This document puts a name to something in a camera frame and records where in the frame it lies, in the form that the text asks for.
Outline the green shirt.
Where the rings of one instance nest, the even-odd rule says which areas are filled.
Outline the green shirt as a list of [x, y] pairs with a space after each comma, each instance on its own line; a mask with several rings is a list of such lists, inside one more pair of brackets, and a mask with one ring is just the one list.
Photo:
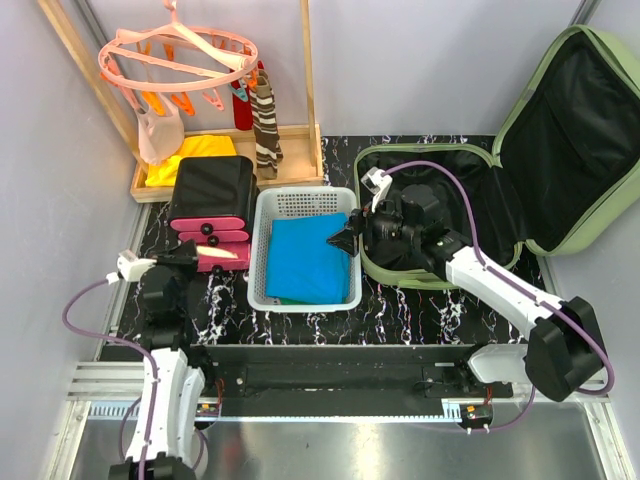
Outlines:
[[293, 300], [293, 299], [288, 299], [288, 298], [283, 298], [283, 297], [273, 297], [272, 300], [274, 301], [275, 304], [277, 305], [310, 305], [308, 302], [303, 302], [303, 301], [299, 301], [299, 300]]

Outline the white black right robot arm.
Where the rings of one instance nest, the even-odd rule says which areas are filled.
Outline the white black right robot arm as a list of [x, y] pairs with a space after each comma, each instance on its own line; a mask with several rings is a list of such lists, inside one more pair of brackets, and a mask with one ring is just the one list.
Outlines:
[[476, 396], [497, 382], [528, 383], [561, 402], [584, 392], [600, 371], [614, 379], [592, 306], [534, 287], [446, 228], [440, 202], [427, 186], [410, 186], [389, 198], [376, 193], [328, 242], [351, 256], [362, 247], [382, 253], [399, 248], [420, 268], [486, 303], [524, 336], [522, 344], [476, 348], [453, 374], [463, 395]]

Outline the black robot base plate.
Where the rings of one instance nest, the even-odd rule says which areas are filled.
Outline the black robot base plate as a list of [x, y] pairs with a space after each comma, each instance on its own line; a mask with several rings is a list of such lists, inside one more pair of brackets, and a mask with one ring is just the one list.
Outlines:
[[460, 377], [477, 346], [231, 346], [207, 349], [197, 419], [458, 423], [463, 404], [513, 400], [528, 383]]

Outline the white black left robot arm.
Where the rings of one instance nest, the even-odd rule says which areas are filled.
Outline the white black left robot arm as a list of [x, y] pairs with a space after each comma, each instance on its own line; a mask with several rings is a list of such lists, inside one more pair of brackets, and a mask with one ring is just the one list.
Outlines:
[[139, 344], [143, 387], [134, 434], [110, 479], [194, 479], [193, 441], [200, 396], [215, 386], [216, 372], [190, 349], [187, 290], [198, 271], [196, 244], [188, 241], [150, 258], [119, 254], [110, 282], [137, 283], [147, 325]]

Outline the green hard-shell suitcase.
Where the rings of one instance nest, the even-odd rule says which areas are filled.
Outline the green hard-shell suitcase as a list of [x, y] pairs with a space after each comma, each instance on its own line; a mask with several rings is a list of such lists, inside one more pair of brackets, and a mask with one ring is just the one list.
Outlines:
[[381, 144], [354, 176], [390, 170], [390, 196], [428, 186], [446, 228], [504, 267], [523, 251], [574, 254], [639, 197], [639, 60], [584, 25], [551, 44], [490, 147]]

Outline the blue shirt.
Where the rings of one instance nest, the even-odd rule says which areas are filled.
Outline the blue shirt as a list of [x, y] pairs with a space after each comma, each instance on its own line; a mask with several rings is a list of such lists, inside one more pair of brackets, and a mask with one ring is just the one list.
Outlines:
[[276, 219], [267, 254], [266, 289], [311, 305], [341, 304], [349, 295], [349, 256], [327, 243], [347, 221], [343, 213]]

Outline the magenta plastic tray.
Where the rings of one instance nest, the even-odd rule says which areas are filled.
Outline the magenta plastic tray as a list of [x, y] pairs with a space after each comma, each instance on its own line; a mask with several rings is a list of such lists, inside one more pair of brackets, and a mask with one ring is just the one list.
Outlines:
[[235, 216], [175, 218], [169, 225], [177, 232], [199, 232], [211, 234], [217, 231], [247, 232], [247, 223]]

